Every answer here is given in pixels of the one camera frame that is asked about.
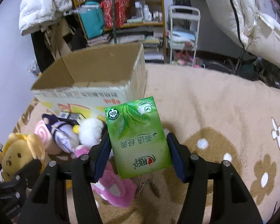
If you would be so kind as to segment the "black barcode box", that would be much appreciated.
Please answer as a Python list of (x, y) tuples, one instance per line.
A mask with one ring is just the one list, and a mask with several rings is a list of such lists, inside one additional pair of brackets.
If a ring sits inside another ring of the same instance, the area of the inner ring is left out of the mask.
[(85, 117), (80, 113), (60, 112), (58, 118), (61, 120), (83, 121)]

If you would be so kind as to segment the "teal bag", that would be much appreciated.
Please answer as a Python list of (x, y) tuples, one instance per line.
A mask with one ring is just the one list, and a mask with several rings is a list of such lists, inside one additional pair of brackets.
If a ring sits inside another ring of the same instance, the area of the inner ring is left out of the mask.
[(105, 20), (99, 3), (87, 1), (79, 7), (79, 16), (88, 39), (102, 35), (105, 29)]

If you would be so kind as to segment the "white fluffy bird plush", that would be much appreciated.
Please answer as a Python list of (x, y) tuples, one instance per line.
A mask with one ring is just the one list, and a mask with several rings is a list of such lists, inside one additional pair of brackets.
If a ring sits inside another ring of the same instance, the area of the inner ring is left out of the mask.
[(100, 119), (88, 118), (80, 125), (75, 125), (73, 131), (78, 135), (80, 144), (91, 149), (100, 143), (104, 126)]

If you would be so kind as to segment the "wooden shelf unit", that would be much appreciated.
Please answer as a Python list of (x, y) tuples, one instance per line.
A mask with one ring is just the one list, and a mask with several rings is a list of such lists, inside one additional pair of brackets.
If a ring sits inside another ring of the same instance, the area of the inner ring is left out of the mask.
[[(100, 4), (102, 0), (72, 0), (73, 11), (77, 14), (82, 34), (87, 46), (114, 43), (113, 27), (104, 29), (102, 35), (88, 39), (79, 16), (79, 7), (87, 1)], [(166, 23), (164, 0), (131, 0), (127, 21), (116, 27), (117, 43), (141, 43), (144, 47), (144, 59), (147, 62), (164, 63), (166, 61)]]

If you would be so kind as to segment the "green pole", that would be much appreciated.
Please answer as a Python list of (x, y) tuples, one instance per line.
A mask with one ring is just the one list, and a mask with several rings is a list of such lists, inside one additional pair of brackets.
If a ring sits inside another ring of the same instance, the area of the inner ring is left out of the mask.
[(115, 0), (112, 0), (112, 22), (113, 22), (113, 40), (114, 40), (114, 44), (117, 44)]

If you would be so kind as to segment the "cardboard box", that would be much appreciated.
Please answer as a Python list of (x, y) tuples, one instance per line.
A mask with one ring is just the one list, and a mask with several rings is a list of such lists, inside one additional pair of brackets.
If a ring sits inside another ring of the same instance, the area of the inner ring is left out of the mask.
[(106, 107), (142, 99), (146, 88), (140, 43), (95, 46), (53, 62), (31, 87), (51, 113), (104, 119)]

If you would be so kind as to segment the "yellow dog plush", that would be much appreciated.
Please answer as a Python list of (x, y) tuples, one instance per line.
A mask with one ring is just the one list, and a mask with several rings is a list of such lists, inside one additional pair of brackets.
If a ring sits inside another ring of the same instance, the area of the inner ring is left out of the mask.
[(8, 141), (0, 151), (1, 176), (4, 181), (10, 181), (15, 173), (32, 160), (37, 159), (44, 169), (45, 149), (38, 135), (31, 133), (11, 133)]

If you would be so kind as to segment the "pink white bear plush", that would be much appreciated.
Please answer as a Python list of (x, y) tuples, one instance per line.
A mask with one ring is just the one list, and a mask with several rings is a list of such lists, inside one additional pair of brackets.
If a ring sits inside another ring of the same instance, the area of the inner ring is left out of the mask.
[(134, 200), (137, 185), (129, 178), (121, 180), (108, 161), (102, 177), (91, 184), (92, 189), (111, 205), (128, 208)]

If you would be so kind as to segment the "cream mattress with black zipper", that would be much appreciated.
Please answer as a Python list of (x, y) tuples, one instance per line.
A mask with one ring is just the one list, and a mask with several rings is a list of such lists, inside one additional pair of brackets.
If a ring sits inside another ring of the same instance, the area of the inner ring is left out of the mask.
[(206, 0), (206, 3), (220, 30), (248, 50), (257, 11), (255, 0)]

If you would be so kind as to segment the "green tissue pack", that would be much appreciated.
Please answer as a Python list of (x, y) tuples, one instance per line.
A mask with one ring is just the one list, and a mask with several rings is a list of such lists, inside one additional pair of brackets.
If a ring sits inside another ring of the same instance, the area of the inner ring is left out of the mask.
[(153, 97), (105, 108), (106, 123), (121, 179), (172, 166)]

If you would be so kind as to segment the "cream pillow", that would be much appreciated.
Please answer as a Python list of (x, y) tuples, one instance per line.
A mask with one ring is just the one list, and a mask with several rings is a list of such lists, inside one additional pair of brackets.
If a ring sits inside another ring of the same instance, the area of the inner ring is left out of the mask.
[(280, 69), (280, 24), (271, 16), (258, 13), (246, 50)]

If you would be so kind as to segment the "white utility cart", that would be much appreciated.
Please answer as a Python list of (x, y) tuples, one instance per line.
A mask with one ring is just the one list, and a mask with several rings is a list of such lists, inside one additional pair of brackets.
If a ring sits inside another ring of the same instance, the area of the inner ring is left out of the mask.
[(194, 67), (201, 20), (200, 10), (190, 6), (172, 5), (168, 8), (168, 14), (170, 63)]

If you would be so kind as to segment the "purple hair doll plush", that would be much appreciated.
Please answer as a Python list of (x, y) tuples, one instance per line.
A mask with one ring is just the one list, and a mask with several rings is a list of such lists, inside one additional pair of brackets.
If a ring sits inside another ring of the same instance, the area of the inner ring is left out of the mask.
[(73, 131), (73, 126), (60, 121), (55, 115), (43, 114), (42, 119), (50, 131), (55, 143), (66, 153), (74, 153), (80, 145), (79, 137)]

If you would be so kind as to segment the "pink swirl round plush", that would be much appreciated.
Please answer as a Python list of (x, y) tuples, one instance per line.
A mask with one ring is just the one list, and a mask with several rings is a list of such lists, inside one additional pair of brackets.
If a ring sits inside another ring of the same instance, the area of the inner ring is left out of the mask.
[(36, 124), (34, 134), (41, 139), (46, 153), (50, 155), (58, 155), (62, 152), (62, 149), (56, 144), (51, 132), (48, 130), (43, 120), (40, 120)]

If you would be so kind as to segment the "red patterned gift bag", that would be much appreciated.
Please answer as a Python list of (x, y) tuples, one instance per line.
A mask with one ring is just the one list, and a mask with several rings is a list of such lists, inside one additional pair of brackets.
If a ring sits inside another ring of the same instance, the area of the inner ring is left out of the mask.
[(103, 11), (104, 22), (106, 28), (113, 27), (113, 13), (115, 14), (116, 27), (122, 26), (130, 14), (131, 0), (102, 0), (100, 7)]

